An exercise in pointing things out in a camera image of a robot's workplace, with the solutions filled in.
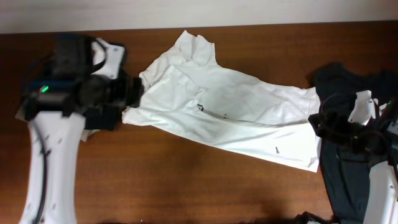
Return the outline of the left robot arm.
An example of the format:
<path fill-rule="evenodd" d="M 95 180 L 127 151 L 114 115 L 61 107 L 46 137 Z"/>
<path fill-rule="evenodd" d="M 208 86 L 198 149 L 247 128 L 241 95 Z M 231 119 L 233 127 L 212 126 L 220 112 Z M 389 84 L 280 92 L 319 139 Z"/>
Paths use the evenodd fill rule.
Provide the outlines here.
<path fill-rule="evenodd" d="M 113 130 L 123 109 L 140 105 L 144 86 L 123 69 L 123 44 L 62 34 L 32 63 L 21 84 L 30 134 L 30 169 L 21 223 L 75 223 L 75 174 L 85 131 Z"/>

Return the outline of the white robot print t-shirt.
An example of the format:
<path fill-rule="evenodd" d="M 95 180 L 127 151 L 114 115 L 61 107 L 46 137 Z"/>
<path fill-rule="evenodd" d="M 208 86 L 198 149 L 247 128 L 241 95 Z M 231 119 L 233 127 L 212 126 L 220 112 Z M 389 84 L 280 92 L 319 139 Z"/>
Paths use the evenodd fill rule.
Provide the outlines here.
<path fill-rule="evenodd" d="M 320 106 L 314 88 L 274 85 L 221 67 L 215 45 L 188 32 L 139 76 L 140 106 L 125 109 L 123 123 L 317 171 L 320 139 L 308 121 Z"/>

